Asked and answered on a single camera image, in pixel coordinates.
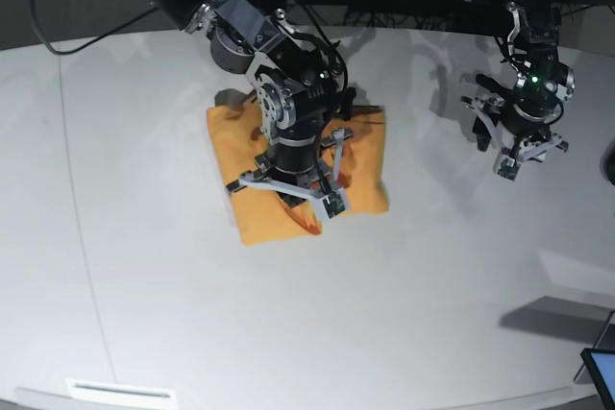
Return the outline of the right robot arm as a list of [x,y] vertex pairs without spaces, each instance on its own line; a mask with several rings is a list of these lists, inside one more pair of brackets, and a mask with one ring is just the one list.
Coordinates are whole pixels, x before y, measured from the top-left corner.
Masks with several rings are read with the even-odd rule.
[[308,204],[319,221],[350,210],[338,177],[349,129],[325,135],[346,118],[356,92],[336,45],[324,33],[301,33],[277,9],[265,13],[250,0],[151,0],[178,29],[207,33],[213,61],[246,78],[256,92],[265,149],[255,168],[234,175],[230,195],[271,192],[291,208]]

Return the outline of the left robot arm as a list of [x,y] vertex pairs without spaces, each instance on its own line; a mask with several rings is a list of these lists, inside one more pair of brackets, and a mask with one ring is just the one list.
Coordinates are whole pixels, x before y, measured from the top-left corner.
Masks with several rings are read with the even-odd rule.
[[505,9],[511,29],[496,43],[516,82],[505,87],[478,74],[484,94],[462,102],[475,114],[478,150],[495,147],[495,174],[515,181],[523,164],[544,161],[552,149],[567,151],[568,142],[552,127],[563,117],[576,82],[573,69],[559,58],[561,14],[554,1],[508,0]]

